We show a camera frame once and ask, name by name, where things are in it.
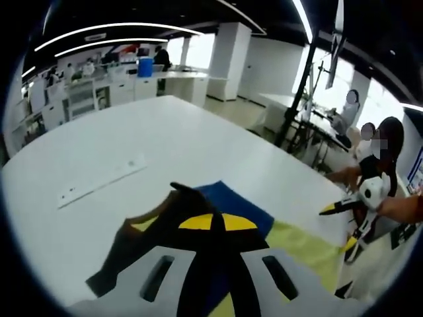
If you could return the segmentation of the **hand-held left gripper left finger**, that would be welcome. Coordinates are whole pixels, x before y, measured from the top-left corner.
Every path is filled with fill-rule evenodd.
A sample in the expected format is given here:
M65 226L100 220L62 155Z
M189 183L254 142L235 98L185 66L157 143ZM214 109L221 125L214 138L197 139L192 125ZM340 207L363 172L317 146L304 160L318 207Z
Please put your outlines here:
M215 306L211 241L199 217L157 218L144 231L122 225L86 281L96 298L71 305L71 315L209 316Z

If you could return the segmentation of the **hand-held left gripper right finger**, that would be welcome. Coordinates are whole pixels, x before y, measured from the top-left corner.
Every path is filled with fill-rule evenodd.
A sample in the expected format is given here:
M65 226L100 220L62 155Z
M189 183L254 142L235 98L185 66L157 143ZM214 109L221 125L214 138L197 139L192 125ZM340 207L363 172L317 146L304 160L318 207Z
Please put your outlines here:
M340 299L327 291L321 276L303 260L281 248L241 253L252 282L252 299L226 296L214 310L215 316L252 316L247 304L258 305L259 316L361 316L362 303Z

